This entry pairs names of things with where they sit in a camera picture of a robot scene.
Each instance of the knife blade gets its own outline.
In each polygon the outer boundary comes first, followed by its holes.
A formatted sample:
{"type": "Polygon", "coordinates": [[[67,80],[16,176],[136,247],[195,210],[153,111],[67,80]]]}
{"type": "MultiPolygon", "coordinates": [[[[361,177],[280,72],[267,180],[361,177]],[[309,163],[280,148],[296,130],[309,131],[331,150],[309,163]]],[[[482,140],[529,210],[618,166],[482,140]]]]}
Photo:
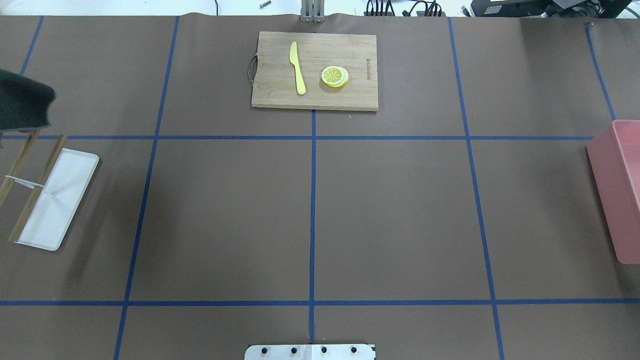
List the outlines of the knife blade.
{"type": "Polygon", "coordinates": [[[296,91],[298,94],[304,95],[307,92],[307,88],[305,87],[305,81],[302,79],[302,71],[300,71],[297,42],[291,43],[291,48],[289,49],[289,62],[296,70],[296,91]]]}

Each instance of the lemon slice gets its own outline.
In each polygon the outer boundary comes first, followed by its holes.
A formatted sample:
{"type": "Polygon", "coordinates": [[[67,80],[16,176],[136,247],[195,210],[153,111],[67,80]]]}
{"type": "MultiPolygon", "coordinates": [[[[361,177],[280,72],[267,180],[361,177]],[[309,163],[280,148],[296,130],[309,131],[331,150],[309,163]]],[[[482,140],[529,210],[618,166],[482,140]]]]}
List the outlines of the lemon slice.
{"type": "Polygon", "coordinates": [[[349,73],[344,67],[329,66],[322,70],[322,81],[332,88],[339,88],[349,81],[349,73]]]}

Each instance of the pink plastic bin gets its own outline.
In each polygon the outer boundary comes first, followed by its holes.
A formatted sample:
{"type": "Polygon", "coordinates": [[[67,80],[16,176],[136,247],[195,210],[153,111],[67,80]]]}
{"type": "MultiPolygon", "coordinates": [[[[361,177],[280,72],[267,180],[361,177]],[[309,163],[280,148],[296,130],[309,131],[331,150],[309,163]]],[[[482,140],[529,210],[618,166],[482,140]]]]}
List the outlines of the pink plastic bin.
{"type": "Polygon", "coordinates": [[[615,120],[587,152],[616,257],[640,264],[640,120],[615,120]]]}

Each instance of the cutting board handle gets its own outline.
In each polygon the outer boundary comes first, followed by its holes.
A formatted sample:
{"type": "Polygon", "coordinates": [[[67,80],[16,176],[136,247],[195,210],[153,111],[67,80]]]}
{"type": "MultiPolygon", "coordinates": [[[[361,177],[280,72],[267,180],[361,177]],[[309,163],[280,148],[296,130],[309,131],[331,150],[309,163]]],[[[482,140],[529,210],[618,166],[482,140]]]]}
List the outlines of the cutting board handle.
{"type": "Polygon", "coordinates": [[[255,59],[255,71],[256,73],[258,73],[258,52],[257,51],[249,59],[249,70],[246,71],[246,75],[249,78],[249,81],[251,81],[251,86],[253,86],[253,83],[255,80],[255,74],[253,75],[253,77],[251,77],[251,64],[253,63],[253,59],[255,59]]]}

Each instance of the black cloth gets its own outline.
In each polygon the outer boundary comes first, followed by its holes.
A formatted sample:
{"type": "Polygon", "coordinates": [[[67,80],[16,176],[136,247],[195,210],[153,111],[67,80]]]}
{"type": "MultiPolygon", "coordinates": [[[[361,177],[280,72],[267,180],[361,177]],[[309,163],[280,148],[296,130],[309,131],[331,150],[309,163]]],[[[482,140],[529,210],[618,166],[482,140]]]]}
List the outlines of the black cloth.
{"type": "Polygon", "coordinates": [[[0,69],[0,133],[49,126],[47,110],[55,98],[51,87],[0,69]]]}

